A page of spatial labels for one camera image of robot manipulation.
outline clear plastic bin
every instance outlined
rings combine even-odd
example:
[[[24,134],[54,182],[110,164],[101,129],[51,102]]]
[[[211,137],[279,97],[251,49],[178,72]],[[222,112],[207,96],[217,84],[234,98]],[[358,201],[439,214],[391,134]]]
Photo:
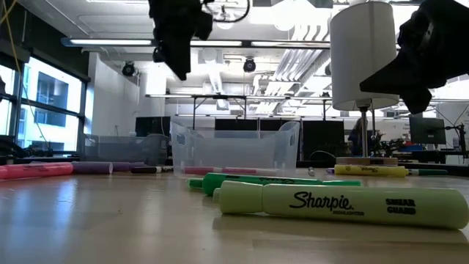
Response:
[[[145,162],[147,165],[164,165],[169,137],[150,134],[137,136],[85,135],[85,161]]]
[[[293,177],[300,124],[287,122],[279,131],[193,131],[171,122],[174,173],[188,167],[274,169]]]

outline green highlighter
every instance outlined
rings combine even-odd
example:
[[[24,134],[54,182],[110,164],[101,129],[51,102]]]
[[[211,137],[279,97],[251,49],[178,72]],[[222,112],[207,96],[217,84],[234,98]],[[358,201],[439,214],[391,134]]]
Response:
[[[207,173],[204,179],[192,178],[188,179],[190,188],[202,188],[208,196],[213,195],[216,188],[220,188],[225,180],[231,180],[242,183],[255,183],[266,185],[269,183],[287,184],[287,185],[325,185],[325,186],[361,186],[359,180],[332,180],[321,181],[315,179],[300,179],[288,177],[264,177],[250,175],[228,175],[224,173]]]

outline cable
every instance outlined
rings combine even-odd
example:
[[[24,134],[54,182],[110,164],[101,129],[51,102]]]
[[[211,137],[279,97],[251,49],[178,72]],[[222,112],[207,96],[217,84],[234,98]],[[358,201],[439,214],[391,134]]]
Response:
[[[226,20],[226,12],[225,12],[225,6],[222,5],[221,6],[221,13],[224,15],[224,19],[223,20],[220,20],[220,19],[216,19],[214,18],[213,20],[215,22],[219,22],[219,23],[236,23],[236,22],[239,22],[241,20],[243,20],[244,18],[246,18],[249,14],[249,11],[251,10],[251,0],[246,0],[247,1],[247,4],[248,6],[246,7],[246,11],[244,12],[244,14],[242,16],[240,16],[239,18],[236,18],[234,19],[233,21],[227,21]],[[212,13],[212,15],[215,13],[213,12],[213,10],[208,6],[208,3],[209,1],[208,0],[204,0],[204,3],[203,5],[209,10],[210,13]]]
[[[160,123],[161,123],[161,132],[163,132],[163,136],[166,136],[166,135],[164,134],[163,117],[160,117]]]
[[[12,10],[15,3],[16,3],[16,1],[14,1],[12,3],[12,6],[10,7],[10,10]],[[20,75],[20,83],[21,83],[21,86],[23,88],[23,91],[25,92],[26,100],[28,101],[29,109],[31,110],[31,114],[32,114],[32,117],[33,117],[34,122],[35,122],[36,115],[34,114],[34,111],[32,111],[31,101],[28,98],[28,91],[26,90],[26,87],[24,86],[23,74],[21,72],[20,63],[18,61],[18,55],[16,54],[16,48],[15,48],[15,43],[14,43],[14,40],[13,40],[12,29],[11,29],[11,26],[10,26],[10,20],[8,18],[9,13],[7,11],[7,3],[5,3],[5,0],[3,0],[3,9],[5,11],[5,19],[7,20],[8,35],[10,36],[10,42],[11,42],[11,45],[12,45],[13,56],[15,57],[16,70],[18,71],[18,74]],[[39,128],[39,132],[41,134],[41,137],[44,139],[44,142],[47,144],[47,148],[50,149],[51,148],[50,142],[48,142],[45,139],[44,133],[43,133],[39,123],[37,123],[37,122],[35,122],[35,123],[37,125],[37,128]]]
[[[433,106],[433,110],[435,110],[438,114],[440,114],[440,116],[442,116],[444,119],[446,119],[446,121],[448,121],[452,126],[454,126],[454,123],[451,122],[448,118],[446,118],[444,114],[441,114],[441,112],[437,110],[436,106]]]
[[[458,116],[458,118],[456,119],[456,121],[454,121],[454,124],[456,124],[459,119],[462,117],[462,115],[466,112],[466,110],[468,110],[468,107],[469,107],[469,104],[466,106],[466,108],[464,110],[462,110],[462,113]]]
[[[8,15],[12,12],[13,7],[15,7],[15,4],[16,4],[17,1],[18,1],[18,0],[13,0],[13,3],[12,3],[12,5],[11,5],[11,7],[7,10],[7,3],[5,2],[5,0],[3,0],[3,5],[5,6],[5,8],[4,8],[5,15],[3,15],[3,16],[1,17],[0,25],[3,24],[3,22],[4,22],[5,19],[8,19]]]

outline yellow highlighter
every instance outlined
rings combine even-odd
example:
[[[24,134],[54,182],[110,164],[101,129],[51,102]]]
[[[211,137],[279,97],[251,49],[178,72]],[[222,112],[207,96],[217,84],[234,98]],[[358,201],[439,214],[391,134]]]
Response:
[[[336,165],[334,169],[336,175],[405,177],[408,173],[403,166]]]

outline desk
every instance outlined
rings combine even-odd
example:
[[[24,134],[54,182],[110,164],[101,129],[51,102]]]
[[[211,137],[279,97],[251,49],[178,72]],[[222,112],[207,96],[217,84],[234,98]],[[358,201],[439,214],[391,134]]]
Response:
[[[308,177],[299,170],[300,177]],[[336,180],[322,169],[317,178]],[[368,187],[456,188],[455,177],[340,177]],[[461,231],[268,216],[222,216],[164,174],[83,175],[0,183],[0,260],[16,263],[468,263]]]
[[[446,156],[447,155],[464,155],[462,151],[456,150],[418,150],[418,151],[411,151],[409,153],[395,153],[393,154],[394,157],[398,158],[399,160],[407,159],[407,160],[417,160],[421,163],[426,162],[438,162],[440,164],[446,164]]]

